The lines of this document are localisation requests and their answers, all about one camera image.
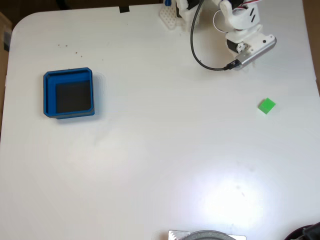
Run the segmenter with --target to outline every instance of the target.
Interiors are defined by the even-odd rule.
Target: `white robotic arm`
[[[212,0],[224,16],[225,24],[232,30],[225,34],[226,45],[235,57],[235,61],[224,68],[209,67],[201,63],[193,48],[193,34],[197,15],[204,0],[176,0],[177,13],[190,29],[191,51],[195,60],[204,68],[223,71],[235,68],[239,70],[270,51],[277,43],[273,35],[264,35],[257,2],[260,0]]]

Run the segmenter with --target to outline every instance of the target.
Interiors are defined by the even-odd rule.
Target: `green block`
[[[273,101],[267,98],[260,104],[258,108],[265,114],[268,114],[275,105],[276,104]]]

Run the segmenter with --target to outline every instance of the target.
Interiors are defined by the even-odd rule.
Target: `black wire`
[[[190,45],[191,45],[192,55],[193,55],[194,59],[198,62],[198,64],[200,64],[205,69],[209,69],[209,70],[212,70],[212,71],[225,71],[225,70],[233,69],[234,67],[236,67],[236,66],[238,66],[240,64],[240,62],[237,59],[232,61],[232,62],[230,62],[228,65],[226,65],[223,68],[214,68],[214,67],[209,67],[207,65],[204,65],[196,56],[195,49],[194,49],[194,30],[195,30],[195,24],[196,24],[197,16],[199,14],[200,8],[201,8],[202,4],[204,3],[204,1],[205,0],[200,0],[198,8],[195,11],[195,14],[194,14],[194,17],[193,17],[193,21],[192,21],[192,25],[191,25]]]

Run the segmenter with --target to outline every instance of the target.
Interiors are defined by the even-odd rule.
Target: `blue tray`
[[[56,119],[94,115],[92,71],[87,67],[48,71],[43,76],[43,112]]]

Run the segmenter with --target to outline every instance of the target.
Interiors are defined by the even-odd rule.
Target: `blue container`
[[[94,115],[92,71],[87,67],[48,71],[43,76],[43,112],[56,119]]]

